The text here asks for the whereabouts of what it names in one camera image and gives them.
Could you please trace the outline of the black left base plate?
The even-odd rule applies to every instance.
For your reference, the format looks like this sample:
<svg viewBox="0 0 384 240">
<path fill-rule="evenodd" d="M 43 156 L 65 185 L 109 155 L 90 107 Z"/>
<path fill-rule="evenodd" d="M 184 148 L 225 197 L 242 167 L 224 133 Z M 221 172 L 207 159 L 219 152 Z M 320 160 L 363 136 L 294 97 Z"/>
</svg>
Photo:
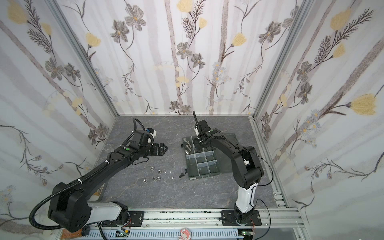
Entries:
<svg viewBox="0 0 384 240">
<path fill-rule="evenodd" d="M 122 227 L 141 227 L 144 213 L 144 211 L 124 211 L 119 216 L 119 224 Z"/>
</svg>

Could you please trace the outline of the orange black tool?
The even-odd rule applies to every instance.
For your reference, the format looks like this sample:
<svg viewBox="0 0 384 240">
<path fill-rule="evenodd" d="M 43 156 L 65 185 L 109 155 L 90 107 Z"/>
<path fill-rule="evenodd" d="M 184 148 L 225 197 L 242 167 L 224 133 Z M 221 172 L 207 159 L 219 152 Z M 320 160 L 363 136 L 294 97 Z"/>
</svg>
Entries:
<svg viewBox="0 0 384 240">
<path fill-rule="evenodd" d="M 64 229 L 62 231 L 61 236 L 60 236 L 60 240 L 70 240 L 70 239 L 85 237 L 89 233 L 90 233 L 90 227 L 89 226 L 84 226 L 82 229 L 80 229 L 74 233 L 71 233 L 68 230 Z"/>
</svg>

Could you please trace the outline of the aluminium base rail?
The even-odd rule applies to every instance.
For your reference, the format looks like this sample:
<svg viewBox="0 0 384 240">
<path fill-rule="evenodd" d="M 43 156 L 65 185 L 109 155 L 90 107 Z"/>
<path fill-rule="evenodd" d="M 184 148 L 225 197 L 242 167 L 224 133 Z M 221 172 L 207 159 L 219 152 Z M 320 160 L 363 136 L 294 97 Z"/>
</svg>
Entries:
<svg viewBox="0 0 384 240">
<path fill-rule="evenodd" d="M 222 209 L 169 209 L 144 211 L 141 227 L 90 226 L 90 233 L 76 240 L 177 240 L 188 228 L 191 240 L 308 240 L 310 236 L 297 209 L 256 209 L 262 225 L 225 227 Z"/>
</svg>

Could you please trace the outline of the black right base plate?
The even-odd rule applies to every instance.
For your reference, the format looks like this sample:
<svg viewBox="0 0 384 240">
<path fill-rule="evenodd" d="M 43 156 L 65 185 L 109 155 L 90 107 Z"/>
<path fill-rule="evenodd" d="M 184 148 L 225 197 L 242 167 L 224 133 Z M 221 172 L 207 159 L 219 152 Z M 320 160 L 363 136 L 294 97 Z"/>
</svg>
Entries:
<svg viewBox="0 0 384 240">
<path fill-rule="evenodd" d="M 256 210 L 249 211 L 245 214 L 235 210 L 221 211 L 221 217 L 219 218 L 219 220 L 222 222 L 222 225 L 225 227 L 234 227 L 234 226 L 258 227 L 262 225 L 260 214 Z"/>
</svg>

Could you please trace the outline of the clear plastic cup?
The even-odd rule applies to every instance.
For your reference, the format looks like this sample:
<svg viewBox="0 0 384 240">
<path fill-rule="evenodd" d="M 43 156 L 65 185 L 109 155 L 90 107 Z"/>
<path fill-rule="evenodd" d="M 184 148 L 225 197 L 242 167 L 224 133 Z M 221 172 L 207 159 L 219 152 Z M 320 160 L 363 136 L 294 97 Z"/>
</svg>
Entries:
<svg viewBox="0 0 384 240">
<path fill-rule="evenodd" d="M 105 144 L 103 150 L 104 150 L 106 153 L 111 153 L 111 152 L 113 152 L 113 147 L 112 147 L 111 144 Z"/>
</svg>

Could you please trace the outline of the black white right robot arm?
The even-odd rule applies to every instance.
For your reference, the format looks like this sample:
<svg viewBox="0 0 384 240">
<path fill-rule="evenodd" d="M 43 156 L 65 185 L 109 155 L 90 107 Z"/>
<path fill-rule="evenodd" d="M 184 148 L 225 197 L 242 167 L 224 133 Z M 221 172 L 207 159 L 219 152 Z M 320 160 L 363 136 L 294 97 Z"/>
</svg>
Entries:
<svg viewBox="0 0 384 240">
<path fill-rule="evenodd" d="M 252 146 L 242 146 L 231 142 L 218 129 L 211 129 L 205 120 L 195 120 L 196 137 L 193 143 L 196 149 L 213 147 L 231 160 L 232 173 L 239 186 L 238 198 L 234 205 L 234 213 L 231 217 L 222 217 L 231 225 L 245 226 L 256 219 L 256 207 L 254 204 L 256 188 L 261 187 L 260 182 L 265 175 L 261 161 L 269 167 L 271 165 L 263 159 Z"/>
</svg>

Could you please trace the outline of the green plastic organizer box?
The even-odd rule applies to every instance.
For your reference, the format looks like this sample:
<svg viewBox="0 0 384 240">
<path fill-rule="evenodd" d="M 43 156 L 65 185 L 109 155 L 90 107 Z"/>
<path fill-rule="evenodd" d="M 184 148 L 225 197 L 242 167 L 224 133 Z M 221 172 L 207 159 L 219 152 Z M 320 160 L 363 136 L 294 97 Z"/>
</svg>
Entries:
<svg viewBox="0 0 384 240">
<path fill-rule="evenodd" d="M 187 149 L 187 142 L 192 144 L 193 151 Z M 201 150 L 196 149 L 192 136 L 183 138 L 181 147 L 184 149 L 184 152 L 185 150 L 188 150 L 191 153 L 190 155 L 186 155 L 185 153 L 187 166 L 185 173 L 190 180 L 208 178 L 233 172 L 232 163 L 229 157 L 214 147 L 207 147 Z"/>
</svg>

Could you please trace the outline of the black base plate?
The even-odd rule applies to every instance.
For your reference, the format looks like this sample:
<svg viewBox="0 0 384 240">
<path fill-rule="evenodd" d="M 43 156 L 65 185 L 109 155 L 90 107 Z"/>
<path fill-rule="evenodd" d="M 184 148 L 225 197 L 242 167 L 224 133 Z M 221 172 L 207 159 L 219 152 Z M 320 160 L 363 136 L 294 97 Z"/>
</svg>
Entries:
<svg viewBox="0 0 384 240">
<path fill-rule="evenodd" d="M 141 227 L 144 213 L 144 211 L 124 211 L 119 216 L 119 224 L 122 227 Z"/>
<path fill-rule="evenodd" d="M 260 214 L 256 210 L 249 211 L 245 214 L 235 210 L 221 211 L 221 217 L 219 218 L 219 220 L 222 222 L 222 225 L 225 227 L 234 227 L 234 226 L 258 227 L 262 225 Z"/>
</svg>

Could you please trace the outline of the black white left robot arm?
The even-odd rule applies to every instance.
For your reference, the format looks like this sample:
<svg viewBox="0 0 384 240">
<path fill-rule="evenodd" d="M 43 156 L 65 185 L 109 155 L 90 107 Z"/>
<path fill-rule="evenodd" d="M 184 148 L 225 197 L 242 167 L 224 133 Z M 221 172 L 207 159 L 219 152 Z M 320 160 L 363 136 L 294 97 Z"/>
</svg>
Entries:
<svg viewBox="0 0 384 240">
<path fill-rule="evenodd" d="M 32 227 L 40 230 L 66 229 L 75 233 L 89 224 L 111 222 L 124 226 L 131 221 L 128 207 L 117 201 L 91 206 L 88 200 L 104 183 L 140 158 L 165 155 L 168 147 L 154 141 L 157 132 L 152 128 L 137 129 L 142 123 L 138 119 L 133 122 L 135 127 L 130 136 L 101 164 L 68 184 L 57 184 L 52 194 L 32 209 L 29 215 Z M 48 218 L 56 223 L 54 226 L 42 225 L 35 219 L 37 211 L 46 203 L 50 204 Z"/>
</svg>

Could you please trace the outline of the pink figurine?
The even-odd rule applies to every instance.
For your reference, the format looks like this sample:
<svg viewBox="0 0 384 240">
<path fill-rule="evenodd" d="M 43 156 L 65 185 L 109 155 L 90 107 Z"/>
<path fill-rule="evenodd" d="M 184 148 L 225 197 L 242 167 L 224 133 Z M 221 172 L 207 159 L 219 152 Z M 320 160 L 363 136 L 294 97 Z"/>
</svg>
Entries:
<svg viewBox="0 0 384 240">
<path fill-rule="evenodd" d="M 188 228 L 181 229 L 178 240 L 191 240 L 191 238 L 192 238 L 192 233 Z"/>
</svg>

